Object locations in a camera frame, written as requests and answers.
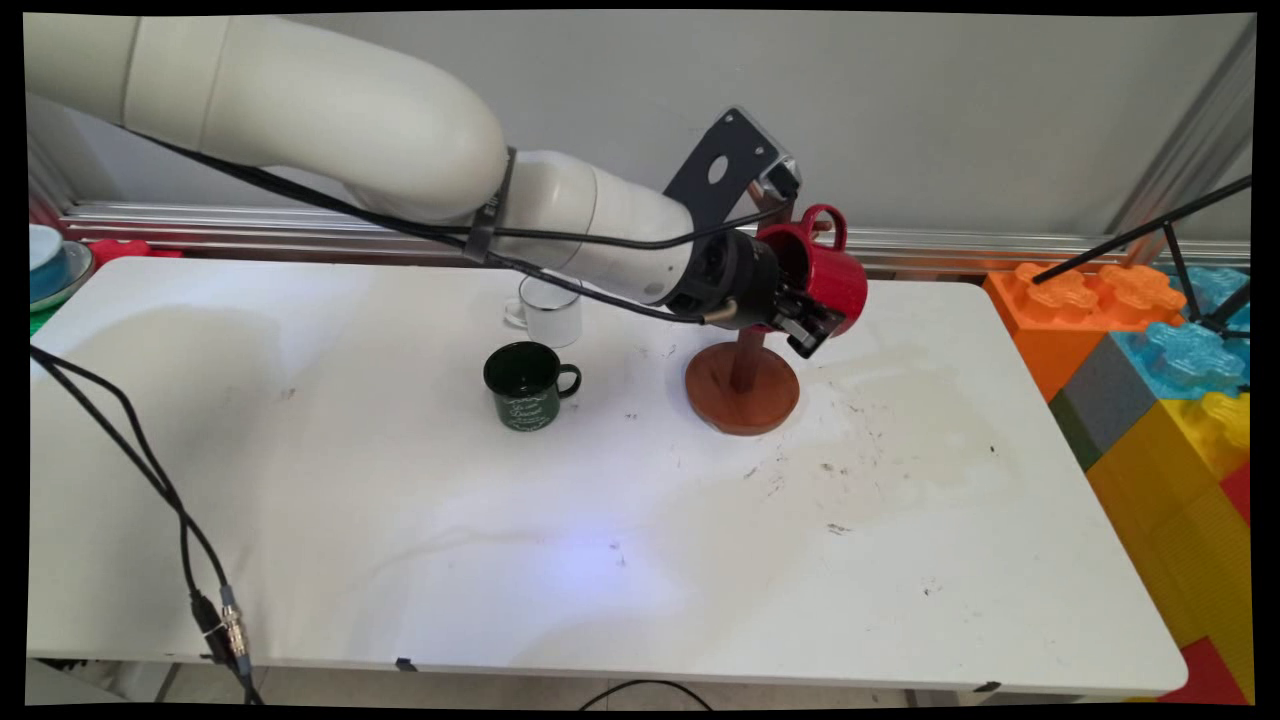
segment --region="red mug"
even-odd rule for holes
[[[836,225],[836,242],[831,247],[809,240],[820,214],[831,215]],[[845,322],[831,337],[847,331],[867,305],[867,270],[856,258],[845,252],[849,227],[845,217],[831,205],[813,205],[799,223],[769,225],[755,240],[768,245],[778,256],[782,274],[818,302],[844,313]]]

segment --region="cable connector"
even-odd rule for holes
[[[218,616],[214,602],[200,592],[191,593],[191,615],[196,619],[201,634],[205,635],[210,659],[218,665],[232,665],[233,653],[227,625]]]
[[[236,593],[230,585],[221,587],[223,596],[223,625],[227,628],[227,639],[232,655],[236,657],[237,671],[248,678],[253,670],[253,664],[248,657],[248,634],[244,632],[243,615],[236,605]]]

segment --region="wooden base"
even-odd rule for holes
[[[694,413],[722,433],[759,436],[782,424],[800,401],[795,370],[777,352],[758,351],[751,389],[732,387],[737,342],[722,342],[703,350],[685,369],[685,389]]]

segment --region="table surface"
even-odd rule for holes
[[[771,334],[800,404],[741,438],[701,423],[682,380],[732,333],[591,301],[558,351],[579,393],[543,430],[502,427],[480,370],[522,337],[500,319],[517,279],[127,258],[33,342],[131,396],[257,665],[1102,694],[1185,680],[978,287],[873,282],[861,320],[808,361]],[[35,363],[31,398],[27,653],[196,660],[172,511]]]

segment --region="green mug handle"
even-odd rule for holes
[[[559,384],[559,377],[563,375],[564,373],[573,373],[573,375],[576,377],[573,379],[573,384],[568,386],[568,389],[559,389],[559,387],[556,388],[556,392],[558,392],[562,398],[568,397],[575,392],[577,392],[577,387],[582,384],[582,370],[579,370],[577,365],[570,365],[566,363],[564,365],[561,365],[561,372],[556,373],[557,386]]]

